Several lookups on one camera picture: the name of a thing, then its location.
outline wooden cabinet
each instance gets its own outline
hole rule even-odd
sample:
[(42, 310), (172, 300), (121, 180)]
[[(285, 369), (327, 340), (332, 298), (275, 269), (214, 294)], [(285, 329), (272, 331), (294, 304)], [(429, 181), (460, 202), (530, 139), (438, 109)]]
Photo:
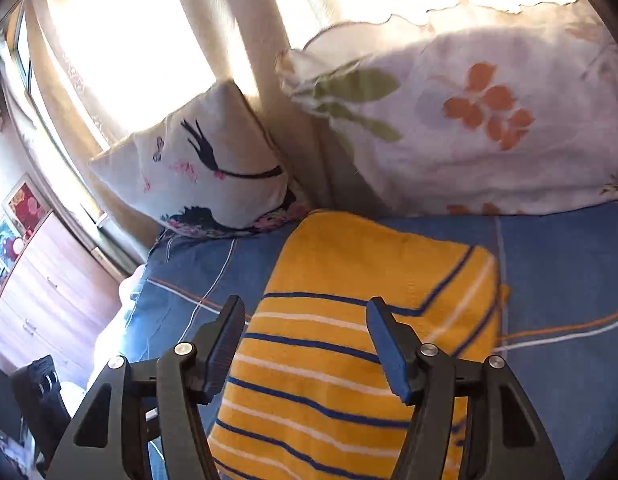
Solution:
[(84, 388), (119, 308), (118, 283), (52, 213), (0, 293), (0, 352), (17, 367), (51, 354), (60, 379)]

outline silver screw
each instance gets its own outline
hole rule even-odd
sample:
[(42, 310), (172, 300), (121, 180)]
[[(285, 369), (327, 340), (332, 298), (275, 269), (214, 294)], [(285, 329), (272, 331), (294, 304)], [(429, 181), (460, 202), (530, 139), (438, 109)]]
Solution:
[(425, 343), (420, 347), (420, 352), (422, 352), (423, 355), (433, 357), (438, 353), (438, 347), (436, 345), (432, 345), (431, 343)]
[(505, 360), (499, 355), (492, 355), (489, 358), (489, 365), (491, 366), (491, 368), (504, 368)]
[(191, 343), (180, 343), (176, 345), (176, 348), (173, 349), (178, 355), (187, 355), (193, 350), (193, 345)]
[(109, 364), (109, 368), (112, 368), (113, 370), (117, 370), (123, 364), (125, 364), (125, 358), (121, 355), (116, 355), (110, 359), (108, 364)]

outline yellow striped towel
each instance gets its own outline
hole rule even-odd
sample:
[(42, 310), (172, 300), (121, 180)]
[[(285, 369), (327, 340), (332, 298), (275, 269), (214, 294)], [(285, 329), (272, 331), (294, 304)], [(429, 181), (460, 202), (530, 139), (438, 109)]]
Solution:
[[(234, 479), (390, 478), (413, 408), (389, 389), (365, 325), (382, 296), (398, 322), (483, 361), (498, 335), (496, 258), (348, 213), (314, 212), (289, 237), (231, 365), (209, 437)], [(445, 480), (457, 478), (456, 399)]]

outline pillowcase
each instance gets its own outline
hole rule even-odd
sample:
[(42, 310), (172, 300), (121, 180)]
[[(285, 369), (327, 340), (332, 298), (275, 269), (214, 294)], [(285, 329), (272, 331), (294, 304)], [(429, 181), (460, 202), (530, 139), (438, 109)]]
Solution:
[(336, 27), (277, 70), (396, 214), (618, 198), (618, 46), (586, 0), (519, 14), (460, 0), (423, 27), (396, 16)]
[(231, 80), (131, 134), (90, 167), (121, 200), (190, 237), (270, 231), (307, 213)]

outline bed sheet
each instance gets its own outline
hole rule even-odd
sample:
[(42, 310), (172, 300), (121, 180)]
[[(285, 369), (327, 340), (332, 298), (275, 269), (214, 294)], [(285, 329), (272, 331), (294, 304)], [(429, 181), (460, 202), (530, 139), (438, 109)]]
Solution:
[[(618, 203), (544, 217), (380, 223), (499, 257), (511, 293), (497, 351), (534, 403), (567, 480), (586, 478), (618, 431)], [(234, 242), (164, 237), (147, 263), (123, 353), (130, 361), (160, 356), (188, 325), (191, 335), (215, 319), (231, 294), (243, 298), (248, 320), (294, 228)], [(206, 431), (220, 399), (201, 407)]]

